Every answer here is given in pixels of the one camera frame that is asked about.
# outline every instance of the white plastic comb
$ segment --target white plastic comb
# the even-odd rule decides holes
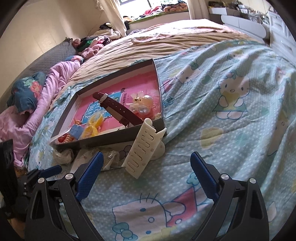
[[[156,133],[152,120],[146,118],[133,143],[131,150],[122,164],[126,171],[138,179],[150,161],[155,149],[162,140],[166,128]]]

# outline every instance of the window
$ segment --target window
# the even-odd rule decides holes
[[[150,8],[177,2],[178,0],[119,0],[119,11],[122,16],[138,17]]]

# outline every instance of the open box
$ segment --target open box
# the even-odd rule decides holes
[[[61,115],[51,140],[66,133],[75,120],[85,123],[92,113],[101,108],[92,97],[92,94],[98,91],[107,93],[127,108],[127,104],[133,102],[131,94],[143,91],[144,95],[148,94],[154,99],[155,107],[151,110],[154,128],[157,132],[165,128],[160,83],[155,63],[150,59],[112,73],[77,91]],[[125,128],[108,112],[104,113],[104,117],[105,121],[99,135],[67,143],[54,141],[51,145],[58,151],[68,148],[79,150],[135,140],[141,125]]]

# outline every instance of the blue polka dot sheet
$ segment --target blue polka dot sheet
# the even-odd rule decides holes
[[[100,173],[82,201],[90,220],[106,241],[189,240],[213,204],[190,167],[198,151],[220,173],[257,180],[272,239],[296,204],[295,67],[243,40],[192,47],[155,63],[168,127],[165,154],[137,180],[124,169]],[[47,143],[59,117],[76,91],[101,77],[69,87],[44,117],[29,170],[55,164]],[[69,170],[64,166],[63,174]]]

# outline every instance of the metal screw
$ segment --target metal screw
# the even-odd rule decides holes
[[[38,179],[38,183],[43,183],[44,181],[45,181],[44,178],[39,178],[39,179]]]
[[[72,173],[68,173],[68,174],[66,174],[65,178],[66,178],[67,180],[70,180],[70,179],[73,178],[73,174],[72,174]]]
[[[254,179],[254,178],[250,178],[250,183],[255,184],[255,183],[256,183],[256,179]]]
[[[223,180],[228,180],[228,179],[229,179],[229,176],[228,176],[227,174],[222,174],[222,175],[221,175],[221,178],[222,178]]]

